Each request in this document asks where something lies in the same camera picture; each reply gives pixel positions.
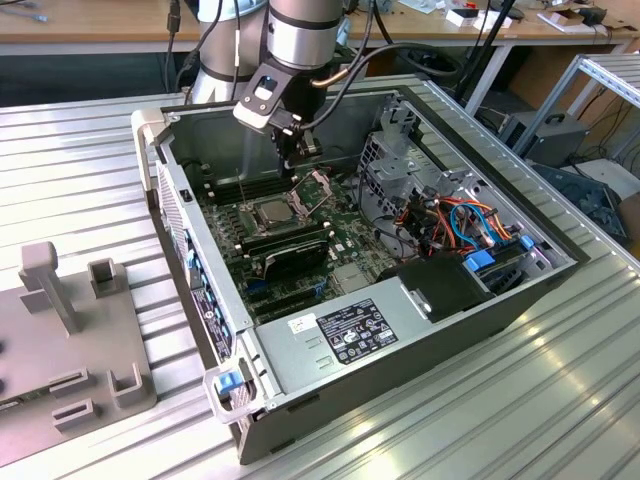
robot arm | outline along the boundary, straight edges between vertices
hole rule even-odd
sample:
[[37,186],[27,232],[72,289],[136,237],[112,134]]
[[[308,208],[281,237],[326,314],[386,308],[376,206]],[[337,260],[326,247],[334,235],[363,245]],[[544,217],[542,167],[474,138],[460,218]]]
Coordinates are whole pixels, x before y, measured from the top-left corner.
[[193,101],[229,100],[237,82],[235,117],[260,132],[274,128],[280,174],[290,175],[293,164],[321,153],[311,132],[288,126],[313,120],[324,104],[326,90],[311,82],[331,74],[343,1],[238,0],[238,10],[236,31],[233,0],[201,1],[202,33],[219,18],[202,45]]

warning label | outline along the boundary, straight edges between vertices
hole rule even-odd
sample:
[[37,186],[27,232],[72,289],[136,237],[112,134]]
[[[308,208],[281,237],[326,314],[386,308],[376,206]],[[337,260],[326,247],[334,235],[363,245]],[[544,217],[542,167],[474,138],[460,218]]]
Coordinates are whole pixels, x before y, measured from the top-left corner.
[[317,319],[338,361],[348,365],[398,338],[370,298]]

blue latch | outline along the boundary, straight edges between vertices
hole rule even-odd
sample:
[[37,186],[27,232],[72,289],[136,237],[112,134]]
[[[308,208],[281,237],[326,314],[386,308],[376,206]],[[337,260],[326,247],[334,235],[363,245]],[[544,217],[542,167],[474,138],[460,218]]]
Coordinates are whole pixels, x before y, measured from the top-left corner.
[[235,390],[238,387],[244,385],[244,378],[242,374],[237,371],[229,373],[223,373],[215,379],[216,389],[220,395],[229,393],[231,390]]
[[531,250],[535,246],[536,242],[534,242],[533,238],[529,235],[522,235],[520,237],[520,244],[527,250]]
[[471,269],[472,272],[477,272],[487,265],[495,263],[495,259],[486,250],[480,250],[467,255],[467,259],[464,263]]
[[196,252],[194,252],[193,250],[189,250],[187,252],[187,267],[193,268],[195,265],[195,260],[196,260]]

wooden desk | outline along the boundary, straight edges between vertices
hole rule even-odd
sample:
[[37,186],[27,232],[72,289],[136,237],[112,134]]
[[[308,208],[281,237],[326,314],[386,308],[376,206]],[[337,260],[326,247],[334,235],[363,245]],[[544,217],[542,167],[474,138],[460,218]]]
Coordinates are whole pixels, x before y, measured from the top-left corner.
[[[46,23],[0,13],[0,55],[162,52],[167,49],[169,0],[37,0]],[[182,5],[174,49],[192,49],[198,21]]]
[[[163,52],[167,48],[166,17],[168,0],[38,0],[38,13],[47,15],[47,23],[0,13],[0,55],[51,55],[76,53]],[[174,51],[191,50],[199,38],[197,20],[183,5],[180,33]],[[489,65],[467,103],[474,114],[514,46],[534,45],[615,45],[623,52],[638,32],[606,35],[564,34],[545,24],[534,11],[527,11],[521,23],[503,29]],[[351,46],[363,36],[366,14],[351,15]],[[429,15],[396,4],[384,22],[395,40],[428,43],[434,46],[472,46],[478,36],[473,27],[458,28],[435,11]],[[371,46],[383,44],[374,27]]]
[[[567,34],[553,28],[537,17],[539,11],[526,10],[525,18],[521,22],[513,22],[509,28],[503,28],[495,40],[496,45],[516,41],[519,44],[533,44],[546,42],[548,44],[602,44],[622,43],[640,36],[640,32],[615,32],[611,40],[606,35],[594,32]],[[351,38],[361,39],[364,34],[367,15],[355,12],[351,16]],[[436,10],[424,15],[409,7],[395,4],[393,13],[383,16],[383,21],[389,34],[394,40],[429,40],[429,43],[439,46],[473,45],[478,37],[478,30],[473,27],[456,27],[445,20],[445,14]],[[382,40],[380,31],[374,23],[373,40]]]

slotted aluminum surface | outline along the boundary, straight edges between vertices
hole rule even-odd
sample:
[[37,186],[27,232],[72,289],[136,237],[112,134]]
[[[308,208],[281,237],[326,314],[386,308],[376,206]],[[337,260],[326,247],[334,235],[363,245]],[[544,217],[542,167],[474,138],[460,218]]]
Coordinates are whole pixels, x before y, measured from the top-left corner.
[[[202,365],[143,202],[129,129],[133,110],[180,99],[0,110],[0,288],[17,284],[19,245],[36,239],[56,243],[63,274],[105,256],[126,264],[159,396],[153,409],[0,477],[636,479],[639,265],[436,87],[402,78],[592,262],[502,334],[241,467],[200,386]],[[426,131],[424,141],[448,166],[460,163],[436,134]]]
[[578,68],[640,108],[640,55],[587,55]]

